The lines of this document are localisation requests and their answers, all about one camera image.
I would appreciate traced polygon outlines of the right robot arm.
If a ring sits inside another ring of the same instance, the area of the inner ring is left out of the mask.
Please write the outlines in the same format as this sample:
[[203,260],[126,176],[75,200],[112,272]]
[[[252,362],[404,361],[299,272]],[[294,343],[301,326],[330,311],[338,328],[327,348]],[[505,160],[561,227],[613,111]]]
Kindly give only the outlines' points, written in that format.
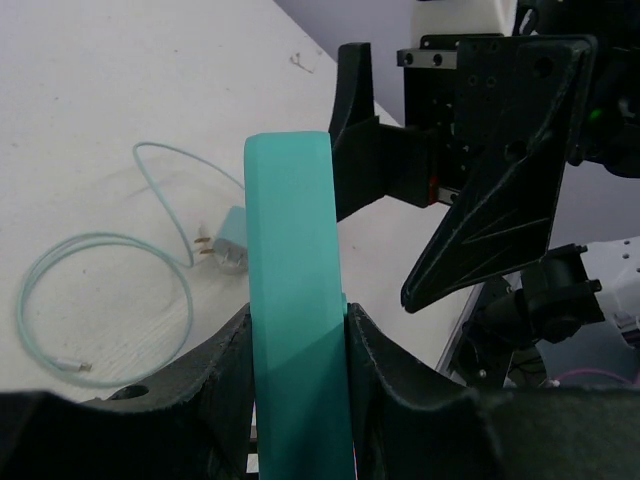
[[452,365],[469,383],[500,385],[515,352],[604,318],[584,248],[550,239],[567,165],[639,174],[639,5],[422,1],[414,39],[396,56],[401,127],[375,114],[370,45],[338,50],[337,216],[387,196],[448,206],[401,303],[415,313],[481,285]]

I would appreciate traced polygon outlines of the teal power strip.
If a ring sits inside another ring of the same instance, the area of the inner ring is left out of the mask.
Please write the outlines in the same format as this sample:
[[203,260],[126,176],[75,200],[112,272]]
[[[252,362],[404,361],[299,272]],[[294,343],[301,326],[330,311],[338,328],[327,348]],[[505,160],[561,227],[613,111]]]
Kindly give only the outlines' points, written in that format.
[[244,149],[259,475],[355,475],[332,155],[324,132]]

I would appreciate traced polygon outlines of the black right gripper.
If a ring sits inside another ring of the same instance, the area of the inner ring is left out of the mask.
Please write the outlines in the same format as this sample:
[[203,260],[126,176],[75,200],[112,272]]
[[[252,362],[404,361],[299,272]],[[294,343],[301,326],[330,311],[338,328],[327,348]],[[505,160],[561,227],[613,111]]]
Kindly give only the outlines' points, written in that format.
[[407,312],[546,253],[597,50],[586,34],[423,34],[397,53],[399,127],[375,113],[371,46],[339,47],[337,219],[385,196],[419,208],[454,201],[402,287]]

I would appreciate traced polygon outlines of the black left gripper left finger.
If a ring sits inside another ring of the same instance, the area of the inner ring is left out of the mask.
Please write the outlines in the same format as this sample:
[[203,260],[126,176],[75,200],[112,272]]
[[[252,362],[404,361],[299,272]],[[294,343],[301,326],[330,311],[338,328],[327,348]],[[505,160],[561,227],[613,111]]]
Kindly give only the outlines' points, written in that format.
[[105,400],[1,396],[4,479],[243,479],[254,403],[243,306],[158,372]]

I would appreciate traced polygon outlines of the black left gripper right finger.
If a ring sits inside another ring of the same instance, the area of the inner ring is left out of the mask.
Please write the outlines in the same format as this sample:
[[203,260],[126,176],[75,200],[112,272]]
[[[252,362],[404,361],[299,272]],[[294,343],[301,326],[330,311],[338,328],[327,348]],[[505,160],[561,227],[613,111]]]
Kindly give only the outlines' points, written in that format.
[[639,393],[631,387],[459,385],[347,316],[361,479],[635,479]]

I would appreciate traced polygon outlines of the light blue usb charger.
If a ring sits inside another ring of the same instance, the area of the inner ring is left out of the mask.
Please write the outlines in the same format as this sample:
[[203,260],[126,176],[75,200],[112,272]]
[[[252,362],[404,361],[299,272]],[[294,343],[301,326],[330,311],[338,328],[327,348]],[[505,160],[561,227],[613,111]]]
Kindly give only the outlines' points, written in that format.
[[246,211],[232,206],[226,213],[215,235],[202,223],[194,240],[196,252],[213,258],[217,267],[226,274],[243,274],[248,269]]

